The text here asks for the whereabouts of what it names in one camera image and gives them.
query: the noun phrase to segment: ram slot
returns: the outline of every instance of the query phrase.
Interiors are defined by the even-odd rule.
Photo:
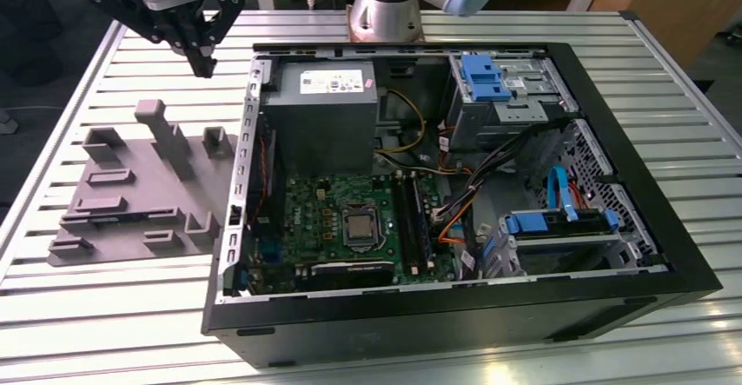
[[[412,227],[415,229],[415,243],[417,245],[419,251],[419,261],[424,263],[424,270],[432,270],[432,247],[429,245],[429,230],[428,221],[425,218],[425,209],[421,201],[421,194],[417,187],[417,178],[412,173],[411,177],[407,179],[408,190],[412,193],[412,204],[413,204],[413,215],[412,215]]]
[[[413,221],[413,202],[411,192],[407,190],[405,175],[396,174],[392,180],[393,213],[396,215],[396,232],[399,233],[399,244],[401,249],[401,266],[404,273],[416,275],[419,273],[419,253]]]

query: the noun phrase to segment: blue plastic clip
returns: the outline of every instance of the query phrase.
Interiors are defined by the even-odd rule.
[[[508,233],[511,235],[520,232],[520,226],[514,216],[506,217],[506,226],[508,227]]]
[[[607,225],[611,228],[611,231],[616,231],[619,226],[619,221],[618,221],[618,216],[615,215],[615,211],[612,211],[611,209],[606,209],[603,211],[603,217],[607,222]]]
[[[579,217],[578,212],[571,205],[570,179],[567,178],[567,170],[562,166],[552,167],[546,181],[546,199],[548,201],[550,209],[559,208],[559,205],[556,204],[556,191],[554,190],[554,183],[559,184],[560,207],[564,208],[564,212],[567,213],[567,221],[574,222],[579,219]]]
[[[482,257],[487,257],[490,255],[491,250],[495,249],[495,238],[492,237],[487,242],[487,246],[484,247],[484,251],[482,252]]]
[[[548,231],[542,213],[519,213],[506,217],[508,234]]]
[[[520,231],[523,233],[534,233],[539,231],[548,231],[548,226],[546,225],[546,219],[542,213],[522,213],[515,214],[518,220],[518,226],[520,226]]]
[[[502,71],[487,55],[462,55],[462,77],[472,87],[474,101],[508,101],[512,97],[502,84]]]

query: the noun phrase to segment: white label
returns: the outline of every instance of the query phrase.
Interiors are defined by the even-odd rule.
[[[443,150],[444,152],[448,151],[448,138],[447,137],[439,137],[437,138],[437,146],[440,146],[440,150]]]
[[[506,87],[508,88],[524,88],[526,84],[520,78],[506,78]]]
[[[305,70],[300,80],[301,94],[363,92],[360,70]]]
[[[474,264],[476,261],[474,260],[474,256],[471,256],[466,250],[462,252],[462,262],[470,270],[474,270]]]

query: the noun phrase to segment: aluminum table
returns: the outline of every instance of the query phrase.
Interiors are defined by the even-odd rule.
[[[345,41],[345,16],[244,12],[211,80],[115,23],[0,228],[0,382],[742,381],[742,142],[640,22],[615,13],[425,12],[423,23],[428,41],[572,44],[724,289],[592,341],[257,372],[199,332],[209,256],[52,268],[46,247],[83,173],[87,130],[148,137],[133,106],[160,98],[185,136],[216,125],[236,132],[252,43]]]

